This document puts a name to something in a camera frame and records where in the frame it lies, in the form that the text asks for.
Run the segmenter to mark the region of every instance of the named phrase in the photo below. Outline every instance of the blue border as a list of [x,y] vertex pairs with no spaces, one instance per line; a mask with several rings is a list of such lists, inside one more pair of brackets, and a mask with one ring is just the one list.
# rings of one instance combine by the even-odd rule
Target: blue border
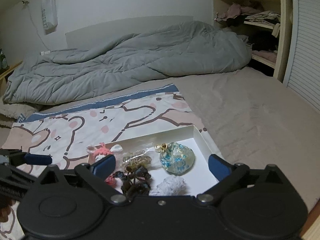
[[137,93],[130,94],[130,95],[120,96],[120,97],[116,97],[116,98],[109,98],[109,99],[102,100],[102,101],[88,103],[88,104],[80,105],[80,106],[75,106],[73,108],[69,108],[69,109],[66,109],[66,110],[63,110],[60,112],[52,112],[52,113],[46,113],[46,114],[34,113],[31,116],[29,116],[26,120],[24,120],[23,122],[33,122],[33,121],[37,121],[37,120],[44,119],[46,117],[53,116],[53,115],[58,115],[58,114],[69,114],[69,113],[84,111],[84,110],[88,110],[88,109],[97,109],[97,108],[102,108],[102,107],[106,107],[106,106],[114,106],[114,105],[118,105],[124,101],[127,101],[129,99],[138,99],[138,98],[143,98],[146,96],[154,95],[157,93],[165,93],[165,92],[179,92],[179,90],[175,85],[169,84],[164,87],[157,88],[157,89],[139,91]]

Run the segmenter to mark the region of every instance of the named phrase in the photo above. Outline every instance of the gray comforter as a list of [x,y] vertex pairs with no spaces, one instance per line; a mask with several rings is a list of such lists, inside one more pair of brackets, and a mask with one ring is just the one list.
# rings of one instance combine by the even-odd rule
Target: gray comforter
[[244,67],[251,52],[233,32],[186,22],[129,34],[90,50],[26,57],[9,77],[4,101],[56,105],[122,90],[145,81]]

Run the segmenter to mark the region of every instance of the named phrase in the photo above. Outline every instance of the human hand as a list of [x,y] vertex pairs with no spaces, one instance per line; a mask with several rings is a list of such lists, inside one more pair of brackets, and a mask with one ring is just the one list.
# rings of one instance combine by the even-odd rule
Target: human hand
[[6,197],[5,202],[7,203],[7,206],[0,209],[0,223],[7,222],[9,220],[9,215],[11,213],[10,206],[13,206],[15,204],[15,201],[8,197]]

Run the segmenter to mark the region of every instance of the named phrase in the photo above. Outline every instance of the gray headboard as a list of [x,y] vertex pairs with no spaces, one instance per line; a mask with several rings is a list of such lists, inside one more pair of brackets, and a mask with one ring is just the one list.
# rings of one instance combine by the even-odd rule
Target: gray headboard
[[90,49],[112,37],[144,33],[186,21],[193,21],[193,16],[150,16],[115,20],[66,33],[66,40],[68,48]]

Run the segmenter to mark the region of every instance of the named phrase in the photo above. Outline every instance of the circular cover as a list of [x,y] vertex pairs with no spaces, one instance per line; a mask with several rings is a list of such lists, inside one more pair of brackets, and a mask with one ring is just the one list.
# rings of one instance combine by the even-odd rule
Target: circular cover
[[307,208],[297,193],[283,187],[265,183],[228,195],[221,202],[228,227],[251,239],[276,239],[299,231]]
[[28,199],[23,199],[17,210],[21,226],[32,234],[47,239],[73,238],[90,229],[101,216],[103,203],[93,192],[42,187],[46,187],[45,193],[26,195]]

